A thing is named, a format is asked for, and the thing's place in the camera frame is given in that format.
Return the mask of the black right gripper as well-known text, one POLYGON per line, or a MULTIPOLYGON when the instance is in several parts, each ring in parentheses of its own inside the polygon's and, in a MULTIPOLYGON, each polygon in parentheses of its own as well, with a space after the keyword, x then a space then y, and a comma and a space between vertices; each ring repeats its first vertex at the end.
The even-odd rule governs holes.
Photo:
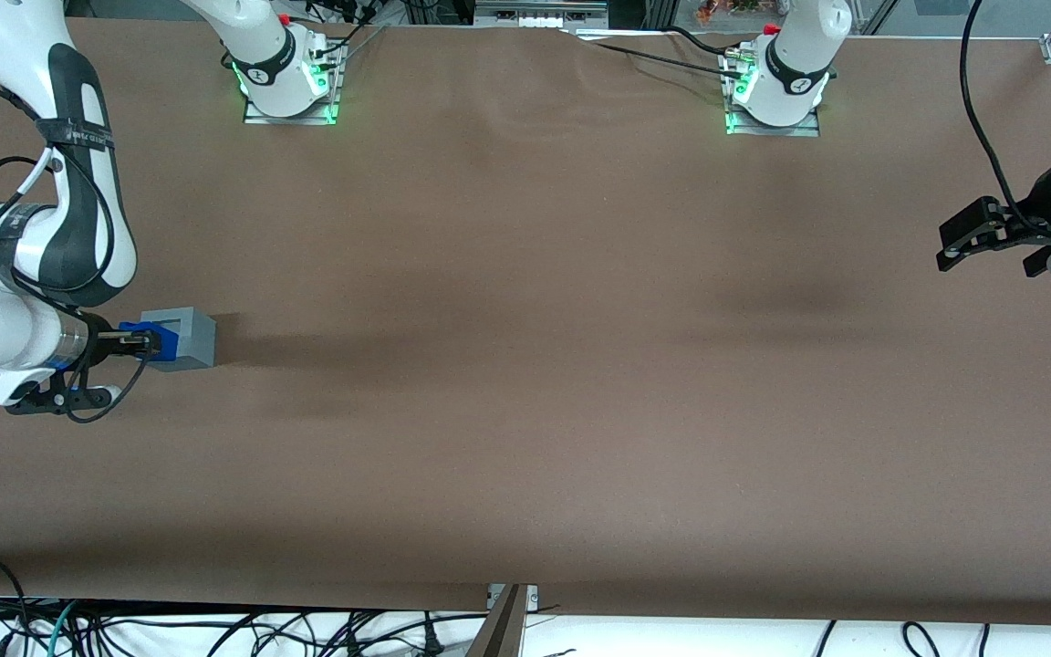
POLYGON ((162 351, 162 340, 154 331, 117 331, 109 322, 92 313, 83 313, 83 323, 88 329, 88 338, 77 365, 92 369, 114 355, 133 355, 141 360, 158 360, 162 351))

